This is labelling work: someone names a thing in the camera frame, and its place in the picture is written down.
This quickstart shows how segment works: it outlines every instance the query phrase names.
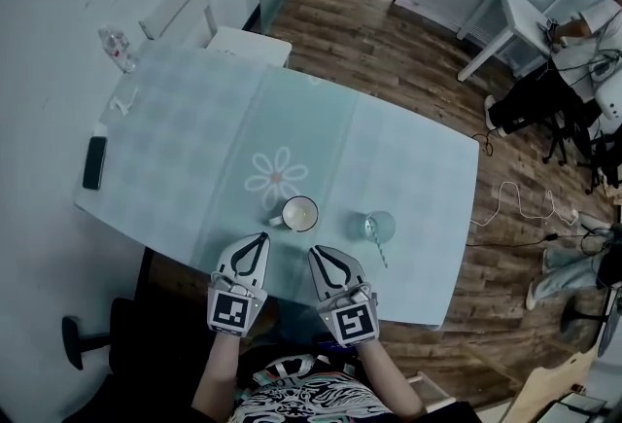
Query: coffee cup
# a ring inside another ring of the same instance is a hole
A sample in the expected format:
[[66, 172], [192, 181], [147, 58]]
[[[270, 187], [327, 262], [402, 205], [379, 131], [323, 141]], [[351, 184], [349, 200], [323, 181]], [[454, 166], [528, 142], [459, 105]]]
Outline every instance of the coffee cup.
[[320, 211], [308, 196], [294, 196], [285, 202], [281, 215], [268, 221], [271, 226], [285, 225], [292, 231], [305, 232], [318, 222]]

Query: sneaker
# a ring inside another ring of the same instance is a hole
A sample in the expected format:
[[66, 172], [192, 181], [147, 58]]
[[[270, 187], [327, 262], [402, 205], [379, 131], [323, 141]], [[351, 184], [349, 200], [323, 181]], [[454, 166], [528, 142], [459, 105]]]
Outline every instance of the sneaker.
[[527, 310], [534, 310], [536, 308], [537, 300], [534, 299], [534, 281], [529, 284], [529, 290], [527, 291], [527, 296], [525, 297], [525, 307]]
[[548, 249], [545, 249], [544, 252], [542, 252], [542, 274], [546, 274], [548, 271], [551, 270], [551, 269], [549, 269], [548, 265], [546, 264], [546, 262], [547, 262], [547, 255], [548, 255]]
[[486, 96], [486, 99], [484, 100], [484, 113], [486, 114], [486, 127], [488, 127], [488, 129], [491, 131], [493, 129], [497, 129], [497, 127], [490, 120], [490, 114], [488, 113], [488, 111], [490, 107], [492, 107], [495, 103], [497, 103], [495, 96], [493, 96], [492, 94]]

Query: black phone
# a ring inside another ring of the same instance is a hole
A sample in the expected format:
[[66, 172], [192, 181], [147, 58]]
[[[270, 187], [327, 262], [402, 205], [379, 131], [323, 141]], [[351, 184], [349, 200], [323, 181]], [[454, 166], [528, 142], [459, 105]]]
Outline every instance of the black phone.
[[88, 142], [86, 152], [85, 174], [82, 178], [82, 187], [87, 190], [99, 190], [101, 173], [104, 170], [104, 157], [108, 138], [93, 136]]

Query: desk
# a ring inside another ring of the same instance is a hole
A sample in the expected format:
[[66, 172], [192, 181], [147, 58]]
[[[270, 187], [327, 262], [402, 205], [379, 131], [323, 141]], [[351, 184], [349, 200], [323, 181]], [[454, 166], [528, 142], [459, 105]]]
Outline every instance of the desk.
[[[462, 262], [477, 174], [476, 141], [417, 114], [293, 70], [208, 50], [146, 45], [106, 109], [98, 192], [75, 203], [159, 253], [205, 272], [223, 248], [267, 231], [269, 295], [315, 304], [307, 252], [356, 257], [384, 320], [440, 325]], [[306, 233], [267, 224], [306, 194]], [[363, 215], [388, 210], [397, 233], [385, 269]]]
[[[477, 21], [486, 13], [494, 0], [484, 0], [473, 15], [466, 21], [465, 26], [458, 32], [457, 38], [464, 39]], [[481, 53], [476, 56], [458, 74], [458, 81], [463, 82], [475, 72], [488, 58], [495, 54], [507, 43], [512, 36], [516, 35], [535, 47], [544, 55], [549, 55], [550, 49], [544, 41], [542, 31], [537, 27], [538, 23], [546, 25], [547, 16], [538, 10], [527, 0], [501, 0], [503, 12], [507, 18], [507, 27], [495, 37]]]

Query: plastic bottle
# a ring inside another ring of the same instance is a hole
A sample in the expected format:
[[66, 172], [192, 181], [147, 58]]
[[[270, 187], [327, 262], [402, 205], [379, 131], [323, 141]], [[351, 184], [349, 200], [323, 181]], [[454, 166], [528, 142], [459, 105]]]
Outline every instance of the plastic bottle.
[[127, 41], [123, 31], [106, 26], [99, 29], [97, 33], [104, 51], [113, 59], [120, 70], [125, 73], [133, 72], [138, 63], [138, 58], [131, 53], [129, 41]]

